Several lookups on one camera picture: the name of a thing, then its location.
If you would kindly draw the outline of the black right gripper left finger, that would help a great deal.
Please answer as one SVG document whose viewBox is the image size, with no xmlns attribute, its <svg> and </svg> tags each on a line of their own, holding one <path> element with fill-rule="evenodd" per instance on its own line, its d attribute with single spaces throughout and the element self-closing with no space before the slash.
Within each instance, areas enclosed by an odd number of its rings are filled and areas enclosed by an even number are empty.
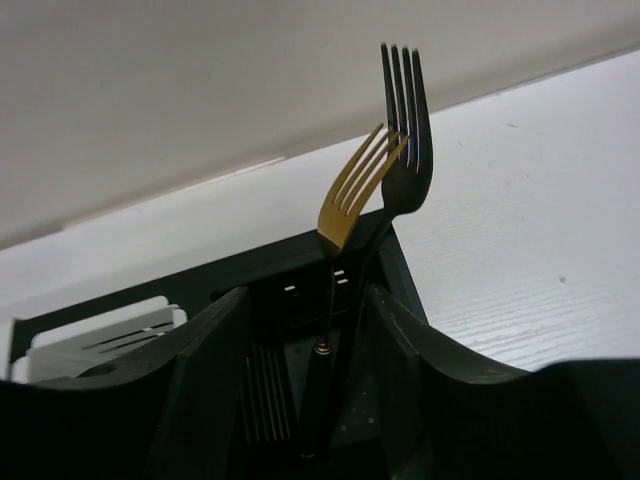
<svg viewBox="0 0 640 480">
<path fill-rule="evenodd" d="M 222 479 L 249 343 L 237 287 L 76 378 L 1 385 L 5 479 Z"/>
</svg>

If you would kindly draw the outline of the black fork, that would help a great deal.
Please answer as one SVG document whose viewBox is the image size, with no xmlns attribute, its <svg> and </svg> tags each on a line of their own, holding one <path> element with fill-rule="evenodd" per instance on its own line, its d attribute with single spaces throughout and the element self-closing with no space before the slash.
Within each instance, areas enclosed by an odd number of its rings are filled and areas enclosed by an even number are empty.
<svg viewBox="0 0 640 480">
<path fill-rule="evenodd" d="M 419 52 L 408 47 L 381 45 L 387 126 L 408 144 L 392 162 L 381 192 L 383 213 L 368 239 L 355 296 L 340 329 L 337 357 L 332 373 L 327 410 L 319 440 L 326 448 L 337 422 L 351 366 L 354 343 L 362 317 L 365 287 L 371 265 L 395 217 L 417 211 L 424 203 L 434 169 L 432 132 Z"/>
</svg>

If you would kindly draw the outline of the gold fork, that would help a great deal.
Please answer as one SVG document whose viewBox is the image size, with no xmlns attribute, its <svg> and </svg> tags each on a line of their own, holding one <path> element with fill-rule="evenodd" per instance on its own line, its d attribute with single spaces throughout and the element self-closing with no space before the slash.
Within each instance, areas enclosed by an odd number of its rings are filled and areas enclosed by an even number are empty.
<svg viewBox="0 0 640 480">
<path fill-rule="evenodd" d="M 347 245 L 364 206 L 376 187 L 405 151 L 409 136 L 377 126 L 358 147 L 330 187 L 322 204 L 317 233 L 328 265 L 326 317 L 311 348 L 299 416 L 300 452 L 305 459 L 320 450 L 320 437 L 328 408 L 333 346 L 330 327 L 334 314 L 335 262 Z"/>
</svg>

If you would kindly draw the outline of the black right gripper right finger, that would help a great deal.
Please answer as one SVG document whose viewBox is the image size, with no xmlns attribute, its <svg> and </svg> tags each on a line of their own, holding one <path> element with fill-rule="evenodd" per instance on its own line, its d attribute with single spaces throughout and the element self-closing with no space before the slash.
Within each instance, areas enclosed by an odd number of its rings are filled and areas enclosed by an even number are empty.
<svg viewBox="0 0 640 480">
<path fill-rule="evenodd" d="M 639 363 L 529 372 L 488 358 L 367 290 L 387 466 L 405 479 L 635 479 Z"/>
</svg>

